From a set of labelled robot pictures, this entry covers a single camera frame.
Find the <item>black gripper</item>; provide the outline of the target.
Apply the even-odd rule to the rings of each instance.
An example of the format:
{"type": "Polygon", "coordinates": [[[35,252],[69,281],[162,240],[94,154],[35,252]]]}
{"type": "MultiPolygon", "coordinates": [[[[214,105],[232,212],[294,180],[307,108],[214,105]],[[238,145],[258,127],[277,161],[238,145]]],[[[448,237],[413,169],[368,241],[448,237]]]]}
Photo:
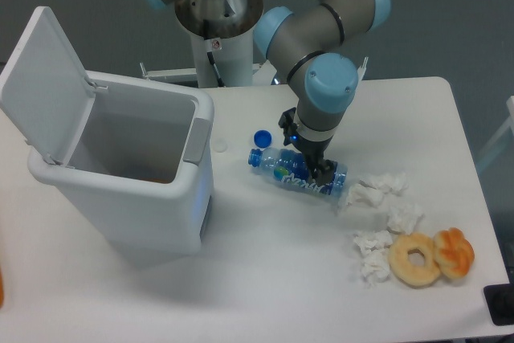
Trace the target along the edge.
{"type": "Polygon", "coordinates": [[[333,138],[334,131],[316,131],[302,123],[295,123],[296,108],[284,111],[278,125],[283,130],[284,144],[292,144],[300,151],[309,166],[314,166],[312,179],[317,185],[332,182],[337,164],[324,159],[324,151],[333,138]]]}

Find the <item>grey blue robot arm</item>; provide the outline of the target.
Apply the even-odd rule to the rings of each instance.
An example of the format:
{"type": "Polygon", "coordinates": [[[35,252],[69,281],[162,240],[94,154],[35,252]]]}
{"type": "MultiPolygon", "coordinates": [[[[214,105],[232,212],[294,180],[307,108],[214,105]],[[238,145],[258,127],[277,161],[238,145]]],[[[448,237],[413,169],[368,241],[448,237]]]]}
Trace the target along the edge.
{"type": "Polygon", "coordinates": [[[309,177],[323,185],[336,166],[324,151],[353,101],[363,69],[337,53],[354,35],[380,26],[390,0],[318,0],[308,13],[263,8],[263,0],[148,0],[173,5],[190,36],[200,88],[247,86],[259,50],[296,94],[279,126],[284,144],[299,150],[309,177]]]}

